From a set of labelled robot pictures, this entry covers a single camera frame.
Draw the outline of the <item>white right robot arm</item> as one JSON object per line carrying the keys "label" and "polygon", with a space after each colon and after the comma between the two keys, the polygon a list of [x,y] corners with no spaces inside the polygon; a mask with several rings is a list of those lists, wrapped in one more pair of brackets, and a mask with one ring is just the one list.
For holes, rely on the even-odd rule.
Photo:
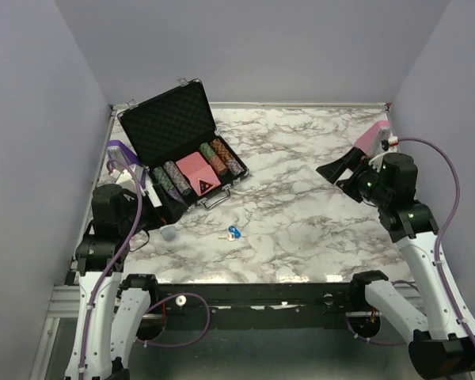
{"label": "white right robot arm", "polygon": [[418,168],[412,157],[387,153],[380,166],[352,147],[342,158],[317,168],[355,202],[376,206],[379,221],[399,249],[415,281],[419,311],[380,271],[353,275],[348,300],[357,310],[372,307],[399,332],[421,378],[475,371],[475,318],[457,289],[438,242],[431,209],[416,199]]}

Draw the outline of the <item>blue key tag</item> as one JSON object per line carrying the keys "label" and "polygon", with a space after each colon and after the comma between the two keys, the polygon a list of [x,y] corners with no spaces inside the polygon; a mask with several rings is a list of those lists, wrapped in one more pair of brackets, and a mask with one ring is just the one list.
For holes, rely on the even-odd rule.
{"label": "blue key tag", "polygon": [[228,228],[228,231],[229,231],[229,237],[232,241],[237,240],[241,237],[241,232],[238,230],[236,226],[230,226]]}

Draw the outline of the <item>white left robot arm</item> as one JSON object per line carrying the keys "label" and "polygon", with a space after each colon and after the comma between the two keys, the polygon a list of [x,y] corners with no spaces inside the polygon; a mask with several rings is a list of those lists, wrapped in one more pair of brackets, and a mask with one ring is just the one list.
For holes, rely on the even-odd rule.
{"label": "white left robot arm", "polygon": [[128,379],[128,360],[144,313],[158,307],[154,275],[123,275],[130,241],[177,222],[186,204],[154,184],[160,206],[147,194],[118,184],[93,190],[90,221],[76,249],[79,311],[66,379]]}

